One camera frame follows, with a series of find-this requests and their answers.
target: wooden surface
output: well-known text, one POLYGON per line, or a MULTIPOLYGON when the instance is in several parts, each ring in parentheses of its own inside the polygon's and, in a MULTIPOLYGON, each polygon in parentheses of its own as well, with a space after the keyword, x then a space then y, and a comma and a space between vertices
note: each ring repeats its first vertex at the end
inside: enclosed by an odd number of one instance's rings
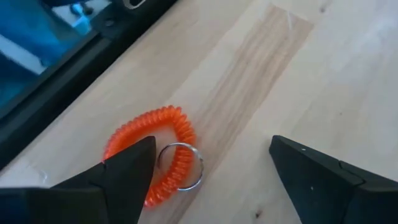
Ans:
POLYGON ((173 104, 193 121, 204 181, 140 223, 300 223, 271 137, 398 180, 397 71, 394 0, 179 0, 0 185, 57 184, 96 164, 118 126, 173 104))

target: black device edge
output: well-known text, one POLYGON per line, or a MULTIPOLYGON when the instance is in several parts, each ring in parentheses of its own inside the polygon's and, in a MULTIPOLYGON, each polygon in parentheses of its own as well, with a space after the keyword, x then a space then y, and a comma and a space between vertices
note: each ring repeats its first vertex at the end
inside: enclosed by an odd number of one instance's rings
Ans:
POLYGON ((36 85, 0 111, 0 169, 10 163, 59 114, 86 90, 176 0, 150 11, 131 13, 111 3, 93 20, 93 30, 36 85))

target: coil keychain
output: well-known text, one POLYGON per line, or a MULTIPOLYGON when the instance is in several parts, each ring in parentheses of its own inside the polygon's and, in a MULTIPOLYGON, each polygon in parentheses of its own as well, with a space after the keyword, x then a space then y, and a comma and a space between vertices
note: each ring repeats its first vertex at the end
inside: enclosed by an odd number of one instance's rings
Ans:
POLYGON ((145 207, 156 206, 170 198, 174 192, 193 189, 201 182, 204 169, 203 159, 199 151, 193 147, 196 135, 191 122, 187 120, 187 115, 181 112, 181 107, 175 108, 174 106, 146 112, 118 128, 110 137, 105 147, 103 160, 119 153, 123 149, 135 144, 145 135, 164 126, 173 127, 178 142, 169 144, 161 150, 157 160, 159 168, 164 152, 171 146, 176 146, 173 161, 169 169, 158 182, 149 187, 145 199, 145 207), (182 184, 191 173, 194 155, 200 161, 200 176, 194 184, 183 187, 182 184))

